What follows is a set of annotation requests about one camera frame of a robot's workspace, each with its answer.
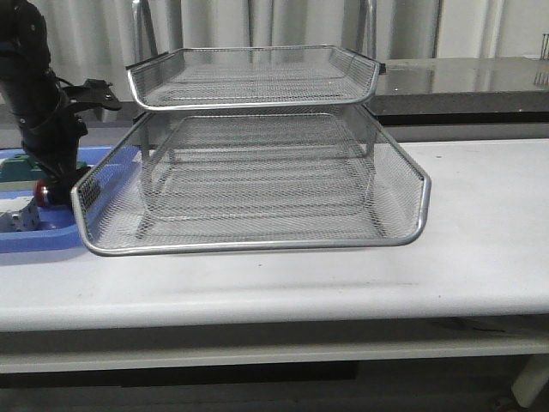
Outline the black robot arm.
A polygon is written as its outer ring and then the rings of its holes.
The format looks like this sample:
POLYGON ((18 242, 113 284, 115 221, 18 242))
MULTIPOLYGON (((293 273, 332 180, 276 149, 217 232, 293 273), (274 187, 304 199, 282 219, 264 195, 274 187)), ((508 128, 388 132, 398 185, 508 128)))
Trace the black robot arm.
POLYGON ((88 172, 77 165, 87 134, 80 112, 116 112, 122 105, 104 80, 75 86, 51 68, 45 17, 28 1, 1 3, 1 94, 21 133, 21 144, 44 171, 34 196, 41 207, 71 205, 73 186, 88 172))

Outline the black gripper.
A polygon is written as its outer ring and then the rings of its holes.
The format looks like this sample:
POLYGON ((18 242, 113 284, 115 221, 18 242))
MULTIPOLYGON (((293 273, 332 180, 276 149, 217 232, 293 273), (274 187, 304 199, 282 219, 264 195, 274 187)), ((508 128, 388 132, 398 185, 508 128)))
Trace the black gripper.
POLYGON ((87 79, 80 86, 61 87, 55 78, 31 82, 19 115, 22 146, 63 191, 54 191, 55 205, 71 205, 75 183, 88 171, 77 166, 79 141, 87 126, 78 115, 90 109, 119 111, 122 105, 104 80, 87 79))

